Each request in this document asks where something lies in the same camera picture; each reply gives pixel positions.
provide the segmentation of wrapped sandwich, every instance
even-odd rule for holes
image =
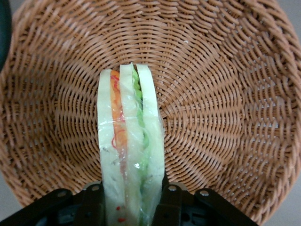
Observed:
[[[151,225],[164,177],[164,131],[148,66],[103,70],[97,114],[107,225]]]

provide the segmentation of black object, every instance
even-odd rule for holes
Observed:
[[[211,189],[192,195],[169,184],[166,175],[162,185],[152,226],[257,226]],[[102,183],[76,195],[57,189],[0,222],[0,226],[105,226],[104,207]]]
[[[76,195],[56,189],[0,222],[0,226],[104,226],[104,192],[94,184]]]
[[[11,40],[11,11],[8,0],[0,0],[0,71],[8,56]]]
[[[166,185],[152,226],[257,226],[250,218],[211,189],[195,195]]]

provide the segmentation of shredded carrot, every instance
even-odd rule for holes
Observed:
[[[121,103],[119,72],[111,71],[111,106],[114,127],[114,137],[111,141],[112,146],[119,153],[120,171],[125,177],[126,156],[127,156],[127,129]]]

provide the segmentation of wicker basket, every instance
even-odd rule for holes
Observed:
[[[166,171],[258,224],[301,162],[301,51],[274,0],[27,0],[0,74],[0,168],[22,205],[100,180],[100,71],[152,70]]]

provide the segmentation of plastic wrap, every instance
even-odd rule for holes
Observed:
[[[121,65],[100,74],[97,114],[106,221],[147,226],[161,197],[164,129],[151,72]]]

